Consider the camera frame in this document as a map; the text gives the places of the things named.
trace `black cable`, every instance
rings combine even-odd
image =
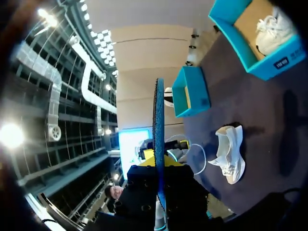
[[[46,221],[51,221],[51,222],[57,223],[55,220],[52,220],[52,219],[43,219],[43,220],[42,220],[42,223],[45,223]]]

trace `carpet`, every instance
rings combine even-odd
[[[270,192],[300,187],[308,170],[308,65],[302,61],[268,81],[245,72],[227,39],[220,35],[200,63],[211,108],[184,118],[186,135],[215,158],[215,131],[238,122],[244,128],[246,169],[229,185],[217,166],[207,164],[196,176],[211,194],[242,214]],[[204,164],[202,151],[192,147],[188,164],[194,172]],[[288,195],[294,200],[295,194]]]

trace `yellow component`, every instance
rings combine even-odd
[[[151,157],[154,156],[154,150],[153,149],[147,149],[143,151],[144,157],[146,160],[150,159]]]
[[[165,158],[165,166],[168,167],[170,165],[173,166],[182,166],[182,164],[176,162],[172,157],[164,155]],[[139,166],[155,166],[155,158],[152,156],[150,159],[147,159],[143,163],[139,164]]]
[[[180,143],[183,143],[183,142],[186,142],[186,143],[187,143],[187,147],[189,147],[189,143],[188,143],[187,140],[182,140],[182,141],[180,141]]]

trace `shoe box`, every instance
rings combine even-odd
[[[210,108],[203,72],[197,66],[183,66],[172,85],[176,118],[193,116]]]
[[[268,0],[216,0],[209,13],[209,18],[233,46],[246,72],[263,80],[273,78],[306,57],[297,34],[266,56],[258,51],[257,23],[272,13],[273,5]]]

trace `white sneaker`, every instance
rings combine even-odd
[[[273,15],[257,24],[256,46],[263,55],[272,53],[295,34],[292,21],[278,7],[274,7]]]
[[[209,163],[219,166],[228,183],[235,184],[240,180],[245,170],[245,161],[240,154],[243,127],[225,126],[218,129],[215,134],[219,141],[217,158]]]

